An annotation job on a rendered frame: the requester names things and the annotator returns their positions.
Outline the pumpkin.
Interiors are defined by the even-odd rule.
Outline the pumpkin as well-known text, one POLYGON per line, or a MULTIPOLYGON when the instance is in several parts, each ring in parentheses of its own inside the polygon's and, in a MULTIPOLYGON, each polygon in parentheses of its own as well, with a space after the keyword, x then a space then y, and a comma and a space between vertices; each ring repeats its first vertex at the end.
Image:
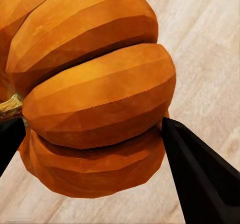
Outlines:
POLYGON ((146 0, 0 0, 0 123, 25 168, 97 199, 145 184, 166 150, 176 68, 146 0))

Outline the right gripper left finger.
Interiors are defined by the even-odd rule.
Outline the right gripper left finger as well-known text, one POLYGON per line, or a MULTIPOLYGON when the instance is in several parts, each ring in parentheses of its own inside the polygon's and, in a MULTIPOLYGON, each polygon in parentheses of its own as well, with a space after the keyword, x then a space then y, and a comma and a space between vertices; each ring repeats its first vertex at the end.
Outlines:
POLYGON ((0 123, 0 177, 26 137, 22 117, 0 123))

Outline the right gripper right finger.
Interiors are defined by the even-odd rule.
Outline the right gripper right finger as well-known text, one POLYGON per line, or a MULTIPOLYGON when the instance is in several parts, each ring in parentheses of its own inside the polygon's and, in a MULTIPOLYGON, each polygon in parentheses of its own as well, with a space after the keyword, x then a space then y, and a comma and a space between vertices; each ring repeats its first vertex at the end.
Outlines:
POLYGON ((240 224, 240 172, 177 120, 161 136, 185 224, 240 224))

